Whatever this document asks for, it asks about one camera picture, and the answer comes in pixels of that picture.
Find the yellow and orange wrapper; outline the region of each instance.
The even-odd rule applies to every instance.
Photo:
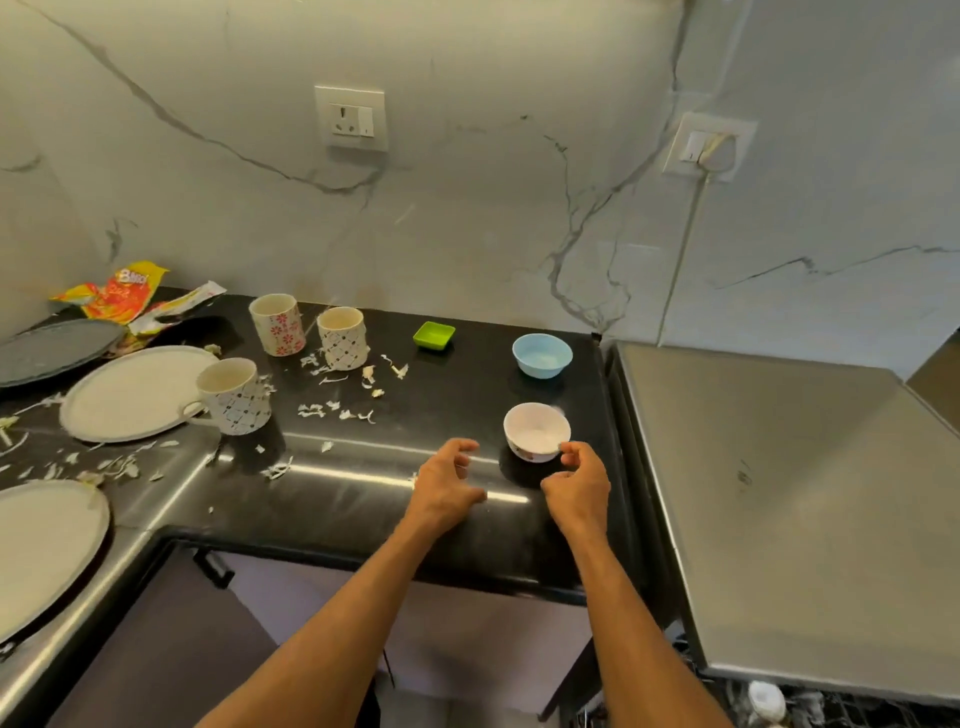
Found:
[[[164,273],[166,268],[141,260],[121,268],[104,286],[81,283],[51,301],[78,305],[89,319],[104,319],[125,326],[147,307]]]

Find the white bowl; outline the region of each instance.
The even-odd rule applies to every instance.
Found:
[[[570,423],[549,404],[527,401],[503,418],[503,432],[514,455],[528,463],[545,463],[570,439]]]

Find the gray plate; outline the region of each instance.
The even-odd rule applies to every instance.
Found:
[[[34,328],[0,341],[0,387],[13,387],[79,367],[123,336],[112,321],[78,319]]]

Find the mug handle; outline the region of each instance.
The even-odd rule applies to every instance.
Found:
[[[200,408],[197,410],[194,410],[191,414],[187,414],[187,410],[193,410],[195,405],[199,405]],[[187,404],[183,405],[180,408],[180,416],[182,417],[184,422],[190,423],[192,425],[206,425],[210,427],[218,427],[218,425],[215,422],[213,422],[213,417],[211,417],[210,413],[207,411],[206,407],[204,406],[204,403],[201,402],[200,400],[189,401]]]

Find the power cord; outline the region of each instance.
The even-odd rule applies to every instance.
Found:
[[[670,280],[670,290],[666,295],[666,303],[663,305],[663,314],[660,316],[660,329],[657,332],[657,346],[663,345],[663,332],[666,329],[666,315],[670,310],[670,304],[673,302],[673,292],[677,288],[677,279],[680,277],[680,269],[684,265],[686,257],[686,244],[690,240],[690,234],[693,232],[693,224],[697,220],[697,213],[700,211],[700,201],[704,196],[704,190],[710,183],[714,175],[722,175],[724,172],[730,172],[736,164],[736,136],[730,133],[716,133],[711,136],[704,149],[697,157],[697,166],[703,171],[703,174],[697,180],[697,186],[693,190],[693,199],[690,201],[690,211],[686,215],[684,224],[684,237],[680,243],[680,254],[677,256],[677,265],[673,269],[673,279]]]

